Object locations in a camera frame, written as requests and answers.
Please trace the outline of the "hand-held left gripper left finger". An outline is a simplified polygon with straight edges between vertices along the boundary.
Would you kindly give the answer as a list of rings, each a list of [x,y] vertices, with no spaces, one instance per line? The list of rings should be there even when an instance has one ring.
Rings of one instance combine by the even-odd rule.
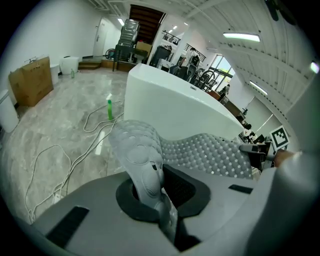
[[[147,223],[160,222],[157,210],[140,202],[135,186],[130,178],[118,186],[115,196],[119,207],[131,219]]]

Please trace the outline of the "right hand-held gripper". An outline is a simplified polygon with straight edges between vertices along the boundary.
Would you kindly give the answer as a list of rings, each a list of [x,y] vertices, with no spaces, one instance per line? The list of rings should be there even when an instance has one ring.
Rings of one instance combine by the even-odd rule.
[[[250,165],[262,171],[274,167],[274,157],[279,149],[287,149],[290,143],[285,128],[281,125],[269,133],[269,139],[260,144],[242,144],[239,150],[247,153]]]

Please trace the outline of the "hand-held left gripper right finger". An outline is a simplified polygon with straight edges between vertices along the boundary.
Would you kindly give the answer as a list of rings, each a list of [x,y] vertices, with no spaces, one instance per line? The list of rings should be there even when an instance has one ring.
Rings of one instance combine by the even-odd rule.
[[[164,189],[180,218],[199,215],[211,200],[211,190],[203,182],[170,166],[163,165]]]

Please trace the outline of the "translucent studded bath mat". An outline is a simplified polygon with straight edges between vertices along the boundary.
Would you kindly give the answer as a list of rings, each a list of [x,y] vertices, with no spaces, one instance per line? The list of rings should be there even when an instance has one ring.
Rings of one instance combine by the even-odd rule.
[[[249,156],[238,142],[207,133],[179,140],[162,138],[149,124],[137,120],[117,123],[109,135],[115,157],[133,182],[141,203],[169,223],[173,205],[164,189],[163,165],[178,169],[206,184],[211,198],[196,216],[179,217],[176,237],[203,241],[220,229],[250,195],[255,182]]]

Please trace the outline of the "person's right forearm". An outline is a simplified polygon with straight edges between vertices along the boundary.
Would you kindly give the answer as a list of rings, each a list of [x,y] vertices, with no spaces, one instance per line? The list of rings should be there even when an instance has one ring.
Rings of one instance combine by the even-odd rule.
[[[285,160],[299,156],[301,154],[300,151],[298,152],[291,152],[289,150],[279,149],[276,154],[274,155],[274,166],[279,167]]]

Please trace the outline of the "person's white shirt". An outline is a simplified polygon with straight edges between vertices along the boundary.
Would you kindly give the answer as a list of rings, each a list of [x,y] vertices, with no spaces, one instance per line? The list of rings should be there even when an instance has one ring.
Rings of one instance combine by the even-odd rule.
[[[299,149],[320,157],[320,73],[286,114]]]

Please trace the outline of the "white bathtub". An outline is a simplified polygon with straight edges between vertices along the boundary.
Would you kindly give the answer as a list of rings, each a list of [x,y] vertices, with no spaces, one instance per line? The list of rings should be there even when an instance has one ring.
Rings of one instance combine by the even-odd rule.
[[[212,96],[146,64],[128,72],[123,118],[145,122],[167,140],[202,133],[232,140],[243,131],[241,123]]]

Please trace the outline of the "black curved faucet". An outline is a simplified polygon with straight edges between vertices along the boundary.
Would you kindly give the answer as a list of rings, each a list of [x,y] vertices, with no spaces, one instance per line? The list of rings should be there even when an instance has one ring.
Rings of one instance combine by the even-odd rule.
[[[200,77],[199,88],[205,92],[212,89],[216,80],[216,75],[213,70],[205,71]]]

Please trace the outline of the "black balcony railing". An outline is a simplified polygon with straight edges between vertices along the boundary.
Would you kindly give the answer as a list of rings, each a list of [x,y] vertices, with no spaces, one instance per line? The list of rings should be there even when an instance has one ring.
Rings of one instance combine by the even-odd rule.
[[[171,33],[167,32],[165,30],[162,31],[162,39],[165,40],[165,41],[168,41],[168,42],[170,42],[170,43],[172,43],[172,44],[174,44],[176,46],[181,41],[180,38],[172,35]]]
[[[184,47],[184,51],[189,52],[191,48],[193,48],[193,46],[187,43]],[[199,56],[200,61],[204,62],[207,57],[204,54],[202,54],[200,51],[198,50],[195,50],[195,51],[197,52],[197,55]]]

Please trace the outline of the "black cabinet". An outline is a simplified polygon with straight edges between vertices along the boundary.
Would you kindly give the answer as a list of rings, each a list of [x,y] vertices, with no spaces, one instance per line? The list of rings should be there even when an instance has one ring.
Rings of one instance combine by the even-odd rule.
[[[171,45],[165,45],[165,46],[159,45],[156,48],[156,51],[153,54],[149,65],[152,67],[157,67],[159,60],[160,59],[167,60],[171,55],[171,53],[172,53]]]

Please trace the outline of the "small brown cardboard box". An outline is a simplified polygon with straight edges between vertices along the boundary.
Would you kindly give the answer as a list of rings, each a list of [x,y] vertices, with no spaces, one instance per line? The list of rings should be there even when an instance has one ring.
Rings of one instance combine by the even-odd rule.
[[[147,57],[149,57],[150,55],[150,52],[152,50],[152,45],[151,44],[148,44],[148,43],[145,43],[145,42],[142,42],[142,41],[138,41],[136,43],[136,49],[138,50],[142,50],[142,51],[146,51],[147,52]]]

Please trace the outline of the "large brown cardboard box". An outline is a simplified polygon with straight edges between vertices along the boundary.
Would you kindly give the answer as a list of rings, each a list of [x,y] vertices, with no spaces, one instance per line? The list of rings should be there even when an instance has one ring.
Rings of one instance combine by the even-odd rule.
[[[20,106],[34,107],[53,90],[48,56],[26,64],[8,76],[11,89]]]

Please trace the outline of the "white door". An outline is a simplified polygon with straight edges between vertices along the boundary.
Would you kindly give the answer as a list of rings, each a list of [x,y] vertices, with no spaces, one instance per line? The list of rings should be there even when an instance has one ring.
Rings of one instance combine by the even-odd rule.
[[[107,26],[106,26],[106,20],[102,18],[100,20],[99,26],[97,28],[95,42],[93,46],[93,56],[102,56],[104,45],[105,45],[105,39],[107,34]]]

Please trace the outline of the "brown wooden staircase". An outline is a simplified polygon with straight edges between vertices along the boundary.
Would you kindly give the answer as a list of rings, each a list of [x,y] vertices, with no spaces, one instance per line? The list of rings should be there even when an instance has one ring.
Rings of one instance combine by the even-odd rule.
[[[138,41],[152,45],[164,17],[164,12],[140,5],[130,5],[129,18],[139,22]]]

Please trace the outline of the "white ceramic pedestal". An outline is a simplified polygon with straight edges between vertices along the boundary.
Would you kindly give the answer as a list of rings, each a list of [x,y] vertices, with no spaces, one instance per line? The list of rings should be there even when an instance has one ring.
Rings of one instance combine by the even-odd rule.
[[[59,82],[60,66],[58,64],[50,64],[50,73],[52,84],[55,85]]]

